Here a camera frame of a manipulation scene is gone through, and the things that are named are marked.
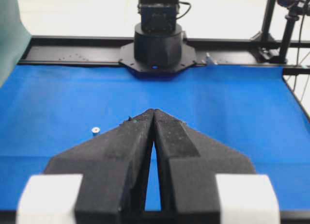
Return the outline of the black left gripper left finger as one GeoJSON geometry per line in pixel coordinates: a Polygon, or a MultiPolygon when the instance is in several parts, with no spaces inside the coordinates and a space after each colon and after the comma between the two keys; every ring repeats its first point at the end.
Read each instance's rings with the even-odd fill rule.
{"type": "Polygon", "coordinates": [[[51,158],[45,174],[82,174],[75,205],[79,224],[119,224],[144,211],[154,110],[51,158]]]}

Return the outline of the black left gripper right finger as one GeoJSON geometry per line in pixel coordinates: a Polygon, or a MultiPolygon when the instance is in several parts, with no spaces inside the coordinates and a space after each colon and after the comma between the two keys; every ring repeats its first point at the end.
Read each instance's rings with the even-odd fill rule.
{"type": "Polygon", "coordinates": [[[255,174],[247,156],[156,109],[161,207],[178,224],[218,224],[216,174],[255,174]]]}

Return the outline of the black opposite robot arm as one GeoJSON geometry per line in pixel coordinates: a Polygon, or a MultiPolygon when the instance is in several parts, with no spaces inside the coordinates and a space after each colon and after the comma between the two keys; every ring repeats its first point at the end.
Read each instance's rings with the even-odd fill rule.
{"type": "MultiPolygon", "coordinates": [[[[139,0],[141,22],[123,63],[173,73],[195,63],[183,42],[179,0],[139,0]]],[[[220,222],[216,174],[252,176],[240,152],[148,109],[92,140],[54,156],[46,175],[82,175],[77,224],[202,224],[220,222]]]]}

